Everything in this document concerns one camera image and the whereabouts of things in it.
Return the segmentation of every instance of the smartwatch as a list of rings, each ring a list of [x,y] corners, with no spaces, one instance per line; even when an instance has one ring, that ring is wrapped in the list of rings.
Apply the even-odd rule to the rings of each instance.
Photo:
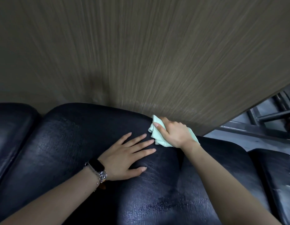
[[[89,162],[86,162],[85,164],[85,166],[88,165],[90,169],[98,176],[100,183],[106,180],[107,174],[105,172],[105,167],[98,159],[95,158],[90,159]]]

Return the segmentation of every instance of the forearm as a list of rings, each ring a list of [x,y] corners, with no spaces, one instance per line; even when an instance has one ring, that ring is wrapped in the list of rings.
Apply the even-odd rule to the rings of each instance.
[[[62,224],[97,188],[98,182],[98,177],[86,167],[8,217],[0,225]]]
[[[196,168],[221,222],[280,224],[249,191],[196,142],[182,148]]]

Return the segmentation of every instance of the light green cloth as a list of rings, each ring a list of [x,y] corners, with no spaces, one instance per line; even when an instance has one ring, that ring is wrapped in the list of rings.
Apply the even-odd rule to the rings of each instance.
[[[162,127],[166,128],[164,123],[162,122],[161,119],[159,119],[158,117],[156,117],[155,115],[152,115],[152,122],[157,122],[158,124],[160,124]],[[192,135],[192,138],[197,141],[197,137],[195,136],[195,134],[193,133],[193,131],[189,129],[190,134]],[[153,125],[153,123],[151,124],[150,128],[148,129],[148,132],[151,132],[152,135],[151,137],[155,139],[155,144],[156,145],[162,145],[164,147],[173,147],[171,144],[169,144],[161,135],[161,133],[158,131],[158,129]]]

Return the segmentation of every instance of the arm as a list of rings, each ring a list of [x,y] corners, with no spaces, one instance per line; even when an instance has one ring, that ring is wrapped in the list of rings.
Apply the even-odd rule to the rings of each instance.
[[[140,151],[154,142],[154,140],[149,140],[136,144],[144,139],[146,134],[123,144],[130,136],[131,133],[124,135],[99,156],[98,160],[105,167],[107,180],[124,180],[139,176],[146,170],[146,167],[131,170],[128,168],[135,161],[156,151],[154,148]],[[72,178],[9,216],[0,225],[62,224],[96,190],[98,185],[99,180],[97,175],[87,166]]]
[[[209,199],[225,225],[281,225],[249,191],[195,142],[186,125],[161,118],[155,127],[171,145],[181,148],[196,168]]]

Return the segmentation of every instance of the hand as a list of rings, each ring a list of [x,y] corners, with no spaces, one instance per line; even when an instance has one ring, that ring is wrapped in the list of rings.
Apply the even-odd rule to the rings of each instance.
[[[124,135],[109,149],[102,153],[101,156],[99,156],[98,160],[105,167],[107,180],[116,181],[133,178],[139,176],[147,169],[147,167],[144,166],[131,170],[128,168],[135,161],[156,151],[155,148],[140,151],[141,149],[151,145],[154,140],[152,139],[136,144],[147,136],[147,134],[143,134],[123,144],[123,142],[130,136],[131,133]]]
[[[163,121],[166,129],[156,122],[153,125],[172,146],[182,148],[187,143],[195,142],[186,125],[181,122],[169,121],[166,117],[160,117],[160,119]]]

